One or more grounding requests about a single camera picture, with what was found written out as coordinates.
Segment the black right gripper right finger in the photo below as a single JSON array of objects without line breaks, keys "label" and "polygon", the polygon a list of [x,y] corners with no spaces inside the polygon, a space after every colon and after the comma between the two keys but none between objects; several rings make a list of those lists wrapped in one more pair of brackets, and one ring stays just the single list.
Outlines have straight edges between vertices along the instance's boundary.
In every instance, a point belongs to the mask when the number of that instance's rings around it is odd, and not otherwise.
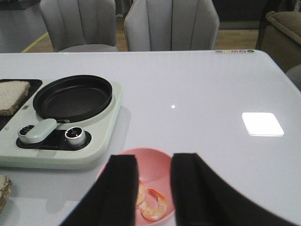
[{"label": "black right gripper right finger", "polygon": [[196,153],[175,153],[170,185],[178,226],[291,226],[221,179]]}]

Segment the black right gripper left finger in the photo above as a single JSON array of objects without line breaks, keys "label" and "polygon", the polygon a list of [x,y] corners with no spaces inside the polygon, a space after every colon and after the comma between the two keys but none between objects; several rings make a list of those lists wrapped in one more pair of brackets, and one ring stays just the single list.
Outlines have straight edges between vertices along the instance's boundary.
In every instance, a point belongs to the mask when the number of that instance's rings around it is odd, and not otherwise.
[{"label": "black right gripper left finger", "polygon": [[62,226],[134,226],[138,195],[134,155],[112,155],[96,182]]}]

